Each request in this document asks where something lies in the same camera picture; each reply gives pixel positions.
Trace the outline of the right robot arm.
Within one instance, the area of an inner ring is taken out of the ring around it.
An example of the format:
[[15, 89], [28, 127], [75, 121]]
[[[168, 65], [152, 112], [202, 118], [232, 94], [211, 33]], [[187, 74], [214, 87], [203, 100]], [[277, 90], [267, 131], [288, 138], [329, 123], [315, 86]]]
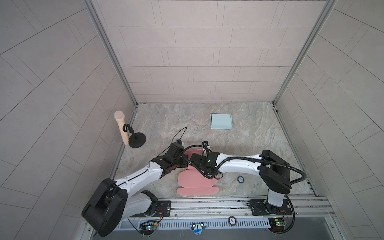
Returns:
[[277, 213], [284, 206], [285, 196], [291, 192], [290, 164], [269, 150], [254, 156], [230, 156], [217, 152], [207, 156], [192, 154], [189, 164], [210, 179], [220, 173], [260, 176], [268, 187], [264, 206], [269, 213]]

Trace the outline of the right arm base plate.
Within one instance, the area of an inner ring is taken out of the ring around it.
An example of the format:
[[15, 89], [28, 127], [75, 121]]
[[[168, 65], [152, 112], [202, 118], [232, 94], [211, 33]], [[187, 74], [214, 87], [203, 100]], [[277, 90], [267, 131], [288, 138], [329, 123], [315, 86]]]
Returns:
[[281, 207], [267, 205], [267, 200], [249, 200], [247, 206], [251, 209], [253, 216], [283, 216], [292, 215], [292, 207], [287, 199], [283, 200]]

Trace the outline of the pink paper box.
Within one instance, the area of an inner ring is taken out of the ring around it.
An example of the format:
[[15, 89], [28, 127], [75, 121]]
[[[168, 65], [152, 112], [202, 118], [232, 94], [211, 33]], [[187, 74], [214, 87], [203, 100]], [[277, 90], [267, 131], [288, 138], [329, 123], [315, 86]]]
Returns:
[[215, 187], [216, 179], [209, 180], [201, 175], [196, 168], [188, 165], [178, 176], [177, 193], [182, 197], [213, 196], [219, 192]]

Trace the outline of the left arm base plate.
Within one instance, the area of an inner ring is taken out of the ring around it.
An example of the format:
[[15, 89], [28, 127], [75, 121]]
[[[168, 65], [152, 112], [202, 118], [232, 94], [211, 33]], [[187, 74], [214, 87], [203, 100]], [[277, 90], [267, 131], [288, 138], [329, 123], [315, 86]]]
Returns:
[[150, 212], [136, 214], [131, 218], [160, 218], [169, 217], [171, 212], [171, 201], [158, 201], [155, 211], [151, 214]]

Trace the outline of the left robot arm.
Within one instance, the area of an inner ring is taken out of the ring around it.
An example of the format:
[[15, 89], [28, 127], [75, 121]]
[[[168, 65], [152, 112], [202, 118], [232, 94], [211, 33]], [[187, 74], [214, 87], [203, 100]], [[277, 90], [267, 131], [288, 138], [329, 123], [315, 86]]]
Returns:
[[82, 217], [100, 237], [109, 235], [125, 218], [136, 214], [152, 214], [158, 199], [144, 187], [155, 182], [184, 162], [181, 140], [171, 143], [164, 155], [149, 161], [148, 165], [122, 179], [104, 179], [86, 203]]

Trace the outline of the light blue paper box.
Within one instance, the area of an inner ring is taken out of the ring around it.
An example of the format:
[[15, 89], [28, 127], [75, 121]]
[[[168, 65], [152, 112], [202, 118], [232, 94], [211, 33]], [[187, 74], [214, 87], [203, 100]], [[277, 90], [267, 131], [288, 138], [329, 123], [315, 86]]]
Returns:
[[233, 127], [232, 115], [211, 114], [211, 129], [231, 130]]

